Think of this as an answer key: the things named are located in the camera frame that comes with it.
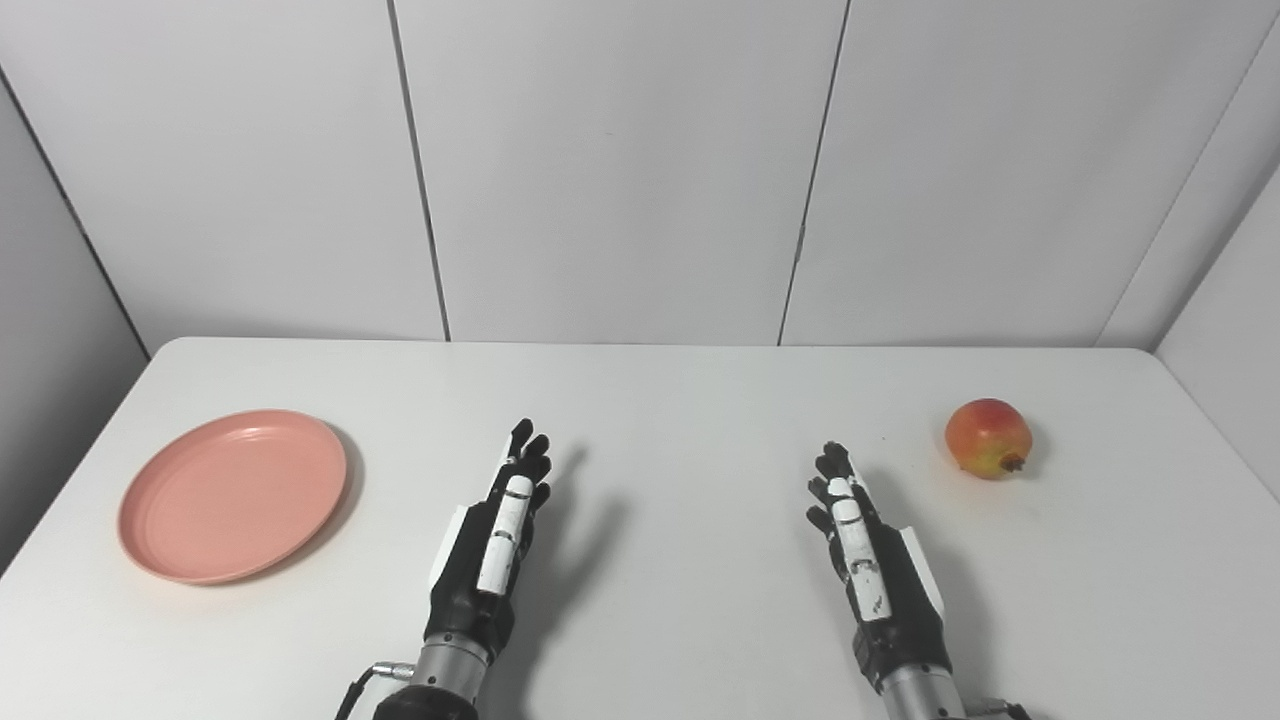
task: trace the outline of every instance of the pomegranate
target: pomegranate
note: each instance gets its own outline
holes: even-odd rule
[[[1027,420],[993,397],[961,405],[947,421],[946,439],[961,470],[988,480],[1021,470],[1032,451]]]

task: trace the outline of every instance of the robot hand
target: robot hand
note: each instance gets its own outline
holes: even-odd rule
[[[986,700],[966,712],[942,638],[942,597],[915,530],[881,520],[841,445],[828,442],[815,465],[822,477],[809,480],[809,492],[820,505],[805,516],[827,538],[831,564],[858,620],[854,656],[884,700],[890,719],[957,720],[1002,712],[1029,720],[1020,706],[1002,700]]]
[[[379,703],[374,720],[476,720],[485,673],[516,623],[511,598],[534,541],[534,516],[550,497],[543,482],[552,469],[549,442],[532,434],[529,419],[516,425],[488,495],[465,510],[461,524],[456,516],[410,684]]]

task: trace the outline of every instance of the plate rim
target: plate rim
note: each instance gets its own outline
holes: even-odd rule
[[[129,537],[129,530],[125,527],[127,525],[127,523],[125,523],[125,509],[129,507],[129,505],[131,505],[129,503],[129,498],[132,496],[134,496],[136,492],[141,492],[140,489],[136,489],[136,488],[140,487],[140,480],[142,480],[147,475],[147,471],[154,465],[156,465],[163,459],[165,459],[166,455],[172,454],[174,451],[174,448],[178,447],[189,436],[196,434],[196,433],[198,433],[198,432],[209,428],[210,425],[216,425],[219,423],[227,423],[227,421],[236,420],[236,419],[239,419],[239,418],[244,418],[244,416],[248,416],[248,415],[264,415],[264,414],[265,415],[289,415],[292,418],[303,420],[305,424],[308,424],[308,425],[314,427],[317,430],[317,436],[323,437],[324,441],[325,441],[325,443],[332,445],[333,448],[337,450],[337,456],[342,460],[340,477],[338,478],[338,483],[337,483],[338,492],[334,495],[333,502],[329,505],[328,510],[325,510],[324,516],[320,518],[320,520],[315,524],[315,528],[312,528],[311,530],[308,530],[292,547],[289,547],[288,550],[278,553],[275,557],[271,557],[270,560],[268,560],[265,562],[256,564],[253,568],[248,568],[248,569],[243,569],[243,570],[236,570],[236,571],[232,571],[232,573],[221,573],[221,574],[218,574],[218,575],[205,575],[205,577],[173,575],[173,574],[169,574],[169,573],[165,573],[165,571],[160,570],[159,568],[155,568],[155,566],[147,564],[143,559],[141,559],[137,555],[134,555],[134,548],[131,547],[131,541],[127,539]],[[287,407],[259,407],[259,409],[253,409],[253,410],[241,410],[241,411],[237,411],[237,413],[230,413],[230,414],[227,414],[227,415],[221,415],[221,416],[214,418],[211,420],[206,420],[206,421],[204,421],[204,423],[201,423],[201,424],[198,424],[198,425],[196,425],[193,428],[187,429],[186,432],[183,432],[178,437],[170,439],[168,443],[164,445],[164,447],[161,447],[155,454],[152,454],[151,457],[148,457],[147,461],[142,464],[142,468],[138,469],[138,471],[133,474],[133,479],[129,480],[128,487],[124,489],[124,495],[120,497],[120,503],[116,507],[116,520],[115,520],[116,541],[119,542],[122,550],[124,551],[124,555],[136,566],[141,568],[142,570],[146,570],[148,574],[155,575],[157,578],[163,578],[165,580],[172,580],[172,582],[186,584],[186,585],[215,585],[215,584],[230,583],[230,582],[234,582],[234,580],[241,580],[241,579],[248,578],[251,575],[256,575],[256,574],[266,570],[268,568],[271,568],[273,565],[276,565],[276,564],[284,561],[285,559],[288,559],[289,556],[292,556],[294,552],[297,552],[298,550],[301,550],[305,544],[307,544],[307,542],[310,542],[321,530],[321,528],[324,528],[329,523],[329,520],[333,518],[334,512],[337,512],[338,507],[342,505],[342,500],[343,500],[343,497],[347,493],[347,486],[349,484],[348,483],[349,462],[351,462],[351,457],[347,454],[347,447],[346,447],[346,445],[343,445],[342,438],[338,437],[338,433],[328,423],[325,423],[324,420],[316,418],[315,415],[308,415],[307,413],[302,413],[302,411],[298,411],[298,410],[289,410]]]

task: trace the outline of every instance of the tabletop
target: tabletop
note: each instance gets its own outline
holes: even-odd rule
[[[987,396],[1036,434],[1014,479],[965,475],[941,443]],[[337,515],[243,582],[132,565],[115,518],[133,475],[256,407],[339,433]],[[916,528],[965,697],[1037,720],[1274,712],[1280,503],[1146,354],[188,338],[0,578],[0,716],[332,717],[369,664],[416,659],[444,528],[526,415],[554,489],[485,720],[883,720],[804,519],[828,439],[882,516]],[[355,717],[394,687],[375,679]]]

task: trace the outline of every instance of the silver cylindrical wrist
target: silver cylindrical wrist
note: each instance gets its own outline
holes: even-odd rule
[[[941,665],[904,665],[881,683],[890,720],[964,720],[951,673]]]
[[[475,703],[489,670],[489,653],[458,633],[435,633],[426,638],[413,669],[415,685],[448,691]]]

